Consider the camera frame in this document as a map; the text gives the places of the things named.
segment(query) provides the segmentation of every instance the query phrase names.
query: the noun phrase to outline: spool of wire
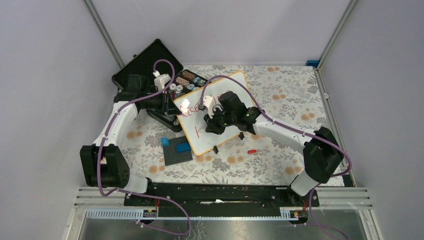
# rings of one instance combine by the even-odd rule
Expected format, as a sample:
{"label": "spool of wire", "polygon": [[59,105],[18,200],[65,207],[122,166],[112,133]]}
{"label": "spool of wire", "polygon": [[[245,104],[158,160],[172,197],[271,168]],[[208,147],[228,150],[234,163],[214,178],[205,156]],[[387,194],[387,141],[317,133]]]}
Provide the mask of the spool of wire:
{"label": "spool of wire", "polygon": [[177,84],[181,84],[183,87],[187,87],[190,84],[190,82],[188,80],[185,80],[182,77],[177,77],[176,78],[176,83]]}
{"label": "spool of wire", "polygon": [[199,86],[203,86],[203,85],[205,85],[206,84],[206,81],[205,80],[203,80],[203,79],[201,79],[200,77],[196,77],[194,80],[193,80],[193,82],[195,83],[195,84],[197,84],[197,85],[199,85]]}
{"label": "spool of wire", "polygon": [[194,74],[192,74],[192,73],[190,73],[190,72],[188,72],[188,71],[183,71],[182,73],[181,73],[181,76],[183,77],[183,78],[185,78],[185,79],[187,79],[187,80],[189,80],[189,81],[193,81],[194,79],[195,79],[195,75]]}
{"label": "spool of wire", "polygon": [[187,86],[187,89],[190,90],[190,91],[193,91],[194,88],[195,88],[195,85],[194,84],[189,84]]}
{"label": "spool of wire", "polygon": [[182,90],[183,90],[183,86],[182,85],[176,86],[176,93],[177,94],[181,93]]}
{"label": "spool of wire", "polygon": [[175,83],[171,83],[171,85],[169,85],[169,90],[174,91],[175,89],[177,89],[177,85]]}

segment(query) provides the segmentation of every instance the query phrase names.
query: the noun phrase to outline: black open case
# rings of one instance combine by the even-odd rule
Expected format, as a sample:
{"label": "black open case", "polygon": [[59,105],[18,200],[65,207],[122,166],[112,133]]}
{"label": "black open case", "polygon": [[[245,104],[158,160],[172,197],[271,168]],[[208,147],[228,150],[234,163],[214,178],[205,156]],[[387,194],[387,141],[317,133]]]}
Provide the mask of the black open case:
{"label": "black open case", "polygon": [[[165,59],[172,63],[175,69],[175,79],[181,76],[183,72],[189,72],[196,77],[201,78],[202,80],[207,81],[204,77],[184,69],[183,65],[178,61],[178,59],[168,50],[168,48],[162,43],[160,39],[154,40],[146,49],[140,52],[138,55],[135,54],[133,59],[125,65],[121,70],[115,73],[112,76],[112,82],[122,90],[128,84],[128,76],[135,75],[144,75],[150,81],[153,82],[155,77],[153,76],[153,65],[159,59]],[[169,74],[172,76],[172,69],[166,62],[160,62],[156,66],[156,70],[159,71],[160,74]],[[191,82],[196,87],[200,87],[194,82]],[[183,88],[182,93],[187,94],[191,91],[187,88]],[[180,124],[174,125],[173,121],[175,116],[165,116],[161,113],[158,113],[154,110],[146,110],[147,114],[165,125],[167,128],[171,129],[174,132],[181,132],[183,128]]]}

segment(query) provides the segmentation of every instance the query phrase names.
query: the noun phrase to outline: white wall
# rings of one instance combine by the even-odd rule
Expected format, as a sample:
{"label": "white wall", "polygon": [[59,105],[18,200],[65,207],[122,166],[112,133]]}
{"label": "white wall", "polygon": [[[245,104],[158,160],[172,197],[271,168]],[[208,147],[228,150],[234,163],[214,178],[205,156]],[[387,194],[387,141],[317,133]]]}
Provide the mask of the white wall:
{"label": "white wall", "polygon": [[124,62],[159,38],[183,64],[305,64],[349,0],[93,0]]}
{"label": "white wall", "polygon": [[0,12],[0,239],[58,240],[118,66],[80,0],[3,0]]}
{"label": "white wall", "polygon": [[359,1],[322,66],[386,240],[424,230],[424,1]]}

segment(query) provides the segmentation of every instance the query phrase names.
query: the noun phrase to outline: metal bar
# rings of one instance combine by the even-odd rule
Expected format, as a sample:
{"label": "metal bar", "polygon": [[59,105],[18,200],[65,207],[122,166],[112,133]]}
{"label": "metal bar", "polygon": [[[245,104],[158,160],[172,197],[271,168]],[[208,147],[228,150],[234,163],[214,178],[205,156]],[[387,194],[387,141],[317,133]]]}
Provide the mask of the metal bar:
{"label": "metal bar", "polygon": [[337,26],[334,29],[334,32],[332,33],[330,40],[328,41],[327,45],[324,48],[324,51],[322,52],[321,57],[319,58],[319,64],[318,69],[321,68],[323,65],[323,62],[326,60],[331,48],[334,45],[334,42],[336,41],[337,37],[340,34],[340,31],[343,29],[343,26],[345,25],[346,21],[348,20],[349,16],[351,15],[352,11],[354,10],[355,6],[357,5],[359,0],[350,0],[349,4],[347,5],[346,9],[343,12],[343,15],[341,16],[340,20],[338,21]]}
{"label": "metal bar", "polygon": [[109,35],[108,31],[106,30],[105,25],[103,24],[102,19],[100,18],[99,14],[97,13],[97,10],[91,0],[82,0],[87,7],[88,12],[90,13],[95,25],[97,26],[98,30],[100,31],[101,36],[104,39],[104,42],[106,43],[107,47],[110,50],[110,53],[112,54],[113,58],[115,59],[116,63],[118,64],[119,68],[123,68],[125,66],[124,60],[122,59],[121,55],[119,54],[118,49],[116,48],[114,42],[112,41],[111,36]]}
{"label": "metal bar", "polygon": [[375,230],[377,231],[379,239],[383,240],[383,234],[380,229],[379,223],[377,222],[376,213],[374,212],[374,209],[369,210],[369,213],[371,214],[372,225],[375,227]]}
{"label": "metal bar", "polygon": [[325,194],[319,194],[319,192],[318,192],[318,197],[321,198],[322,196],[324,198],[367,198],[368,192],[338,192],[338,191],[334,191],[334,192],[325,192]]}
{"label": "metal bar", "polygon": [[[327,93],[327,87],[325,85],[323,76],[321,75],[321,71],[319,68],[315,69],[315,77],[316,77],[316,82],[318,83],[318,89],[321,92],[321,95],[323,96],[322,102],[324,103],[324,110],[325,110],[325,113],[327,114],[327,119],[328,119],[328,122],[330,123],[331,131],[335,139],[337,140],[338,144],[340,145],[340,147],[346,150],[345,142],[343,141],[339,124],[337,123],[336,116],[334,115],[333,106],[331,103],[331,97]],[[343,162],[340,164],[341,165],[340,170],[345,171],[347,169],[347,164],[348,162],[346,161],[346,159],[343,159]],[[352,178],[353,186],[357,186],[357,181],[355,179],[354,171],[351,170],[349,175]]]}
{"label": "metal bar", "polygon": [[80,237],[81,230],[83,229],[83,223],[86,219],[86,209],[78,208],[73,217],[72,227],[70,229],[68,240],[77,240]]}
{"label": "metal bar", "polygon": [[363,229],[365,230],[365,234],[368,239],[371,240],[382,240],[383,237],[379,234],[377,229],[377,225],[374,222],[373,216],[371,214],[372,209],[370,210],[358,210],[360,215]]}
{"label": "metal bar", "polygon": [[334,197],[334,198],[320,198],[319,204],[334,204],[334,205],[340,205],[340,204],[349,204],[349,205],[364,205],[364,206],[372,206],[371,201],[369,198],[340,198],[340,197]]}
{"label": "metal bar", "polygon": [[69,235],[71,233],[72,226],[74,225],[74,219],[75,219],[76,213],[77,213],[77,209],[72,208],[70,215],[69,215],[69,219],[66,222],[66,228],[65,228],[65,231],[63,233],[62,240],[69,239]]}

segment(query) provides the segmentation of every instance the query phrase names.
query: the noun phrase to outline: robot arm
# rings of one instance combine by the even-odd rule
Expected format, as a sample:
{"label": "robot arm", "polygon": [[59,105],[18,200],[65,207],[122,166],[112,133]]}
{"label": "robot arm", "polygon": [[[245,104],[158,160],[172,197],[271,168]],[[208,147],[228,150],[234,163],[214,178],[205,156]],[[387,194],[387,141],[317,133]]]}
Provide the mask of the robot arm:
{"label": "robot arm", "polygon": [[155,74],[154,81],[142,75],[129,75],[127,87],[114,98],[113,110],[101,134],[92,145],[82,146],[79,155],[84,170],[85,182],[88,186],[97,187],[97,158],[102,139],[106,137],[101,152],[100,173],[101,185],[104,188],[118,187],[130,192],[145,193],[148,181],[145,177],[130,174],[130,168],[121,152],[120,147],[125,139],[131,123],[141,109],[155,110],[164,115],[181,114],[170,95],[163,93],[149,99],[138,101],[124,107],[128,102],[163,90],[163,86],[170,77],[167,74]]}
{"label": "robot arm", "polygon": [[270,122],[255,106],[247,108],[232,91],[218,98],[220,107],[215,107],[208,98],[205,96],[203,99],[207,108],[204,117],[207,133],[222,134],[226,127],[236,126],[240,131],[276,140],[303,155],[305,169],[290,184],[290,189],[299,196],[305,196],[320,183],[327,183],[343,160],[343,154],[335,148],[305,135],[316,135],[337,145],[333,134],[325,127],[319,130],[304,129],[271,117],[284,125],[299,128],[303,131],[300,134]]}

